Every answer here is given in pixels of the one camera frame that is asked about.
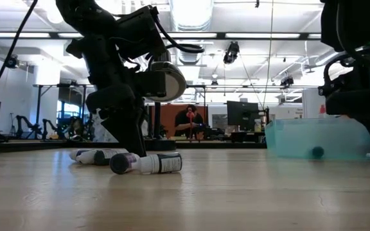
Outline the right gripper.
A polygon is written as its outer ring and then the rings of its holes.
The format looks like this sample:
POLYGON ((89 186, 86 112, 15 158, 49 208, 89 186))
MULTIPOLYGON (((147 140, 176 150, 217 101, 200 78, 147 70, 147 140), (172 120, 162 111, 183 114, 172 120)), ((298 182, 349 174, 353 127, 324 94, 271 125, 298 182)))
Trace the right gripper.
POLYGON ((319 95, 327 96, 326 112, 329 115, 366 117, 363 124, 370 134, 370 110, 363 106, 370 96, 370 47, 365 47, 356 54, 360 60, 341 52, 325 62, 319 95), (331 77, 330 68, 334 64, 340 64, 351 70, 331 77))

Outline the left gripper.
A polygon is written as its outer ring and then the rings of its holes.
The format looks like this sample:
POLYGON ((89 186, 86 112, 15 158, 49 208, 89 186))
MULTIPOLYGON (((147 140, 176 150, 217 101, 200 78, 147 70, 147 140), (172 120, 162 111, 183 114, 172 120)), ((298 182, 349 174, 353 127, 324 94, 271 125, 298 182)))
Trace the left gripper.
MULTIPOLYGON (((136 49, 144 44, 143 38, 124 38, 111 35, 87 35, 73 39, 66 51, 85 62, 88 80, 94 87, 86 105, 90 112, 98 108, 118 107, 135 100, 135 96, 145 96, 144 77, 138 73, 140 65, 129 68, 124 65, 146 53, 145 49, 136 49)), ((142 108, 134 110, 116 110, 103 121, 103 127, 128 152, 140 157, 146 156, 145 142, 141 130, 145 112, 142 108)))

